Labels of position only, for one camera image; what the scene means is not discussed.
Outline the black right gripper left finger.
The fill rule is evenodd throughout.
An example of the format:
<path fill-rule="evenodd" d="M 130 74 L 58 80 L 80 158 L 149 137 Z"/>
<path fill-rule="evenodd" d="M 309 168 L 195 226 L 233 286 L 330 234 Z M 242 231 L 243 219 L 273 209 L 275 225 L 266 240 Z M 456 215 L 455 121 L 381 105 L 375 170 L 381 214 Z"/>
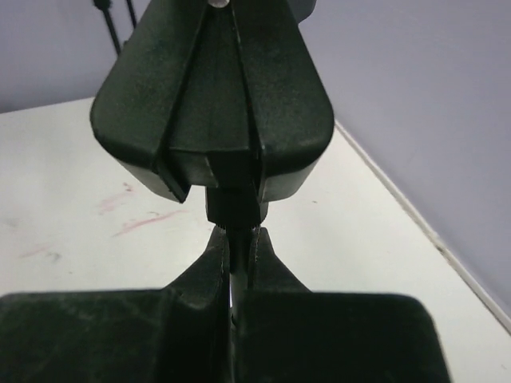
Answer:
<path fill-rule="evenodd" d="M 229 381 L 228 246 L 153 290 L 8 294 L 1 300 L 4 382 Z"/>

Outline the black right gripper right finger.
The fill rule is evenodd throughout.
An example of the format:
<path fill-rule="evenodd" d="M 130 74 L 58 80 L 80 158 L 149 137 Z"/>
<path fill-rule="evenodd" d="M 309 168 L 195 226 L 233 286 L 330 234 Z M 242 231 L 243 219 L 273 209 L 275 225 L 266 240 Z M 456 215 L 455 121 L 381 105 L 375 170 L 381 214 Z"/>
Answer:
<path fill-rule="evenodd" d="M 314 292 L 253 232 L 236 304 L 237 382 L 448 382 L 435 324 L 402 294 Z"/>

